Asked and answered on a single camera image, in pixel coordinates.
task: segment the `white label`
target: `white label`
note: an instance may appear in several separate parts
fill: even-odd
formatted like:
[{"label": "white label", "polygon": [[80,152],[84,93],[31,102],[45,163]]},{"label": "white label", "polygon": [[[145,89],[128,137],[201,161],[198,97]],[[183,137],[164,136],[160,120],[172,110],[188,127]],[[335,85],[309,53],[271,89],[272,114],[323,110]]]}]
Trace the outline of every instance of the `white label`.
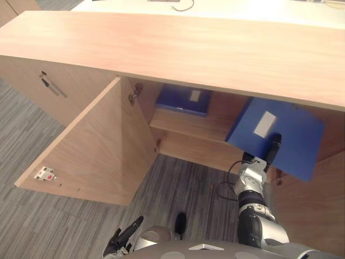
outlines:
[{"label": "white label", "polygon": [[259,124],[255,128],[254,133],[262,138],[265,138],[268,132],[270,131],[270,128],[275,121],[275,118],[276,117],[272,113],[266,111],[261,120],[259,121]]},{"label": "white label", "polygon": [[200,91],[193,90],[189,100],[191,100],[191,101],[199,101],[199,96],[200,96]]}]

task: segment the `cable on desk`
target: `cable on desk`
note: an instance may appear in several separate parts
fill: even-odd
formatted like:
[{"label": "cable on desk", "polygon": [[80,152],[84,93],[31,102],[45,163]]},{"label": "cable on desk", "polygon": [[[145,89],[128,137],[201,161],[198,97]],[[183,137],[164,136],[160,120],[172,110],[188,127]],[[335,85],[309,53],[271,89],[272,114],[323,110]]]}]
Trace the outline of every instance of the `cable on desk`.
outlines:
[{"label": "cable on desk", "polygon": [[194,0],[192,0],[192,5],[186,9],[179,10],[179,9],[175,8],[173,5],[171,6],[171,8],[173,8],[175,11],[178,11],[178,12],[184,12],[184,11],[191,9],[193,6],[194,6]]}]

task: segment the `drawer handle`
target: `drawer handle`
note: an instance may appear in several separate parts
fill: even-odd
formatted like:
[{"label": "drawer handle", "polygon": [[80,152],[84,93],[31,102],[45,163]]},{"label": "drawer handle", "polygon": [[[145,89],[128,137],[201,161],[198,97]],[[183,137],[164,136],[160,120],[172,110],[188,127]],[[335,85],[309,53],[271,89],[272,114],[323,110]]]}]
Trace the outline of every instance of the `drawer handle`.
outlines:
[{"label": "drawer handle", "polygon": [[44,71],[41,71],[41,75],[39,76],[41,81],[43,82],[43,84],[45,85],[45,87],[47,87],[48,89],[50,89],[55,95],[62,95],[63,97],[67,97],[67,95],[59,88],[57,87],[55,84],[53,84],[48,76],[47,73]]}]

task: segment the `open cabinet door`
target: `open cabinet door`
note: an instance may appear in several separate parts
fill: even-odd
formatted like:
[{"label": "open cabinet door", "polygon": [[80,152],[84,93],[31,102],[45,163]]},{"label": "open cabinet door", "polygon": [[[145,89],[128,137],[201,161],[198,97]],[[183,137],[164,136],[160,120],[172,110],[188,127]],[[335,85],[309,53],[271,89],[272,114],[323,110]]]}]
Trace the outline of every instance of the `open cabinet door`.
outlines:
[{"label": "open cabinet door", "polygon": [[[157,151],[127,78],[115,78],[16,181],[17,187],[128,205]],[[43,167],[56,179],[37,180]]]}]

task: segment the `white desk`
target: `white desk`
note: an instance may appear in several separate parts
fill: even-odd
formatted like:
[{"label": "white desk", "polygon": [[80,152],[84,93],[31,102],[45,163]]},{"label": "white desk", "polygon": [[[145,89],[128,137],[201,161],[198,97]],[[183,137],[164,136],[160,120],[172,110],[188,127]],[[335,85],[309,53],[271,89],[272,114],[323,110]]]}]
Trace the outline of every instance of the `white desk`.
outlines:
[{"label": "white desk", "polygon": [[72,11],[244,19],[345,29],[345,10],[331,8],[322,3],[292,0],[195,0],[190,10],[178,12],[171,8],[173,5],[178,9],[185,9],[191,4],[191,0],[181,0],[179,3],[147,0],[84,0]]}]

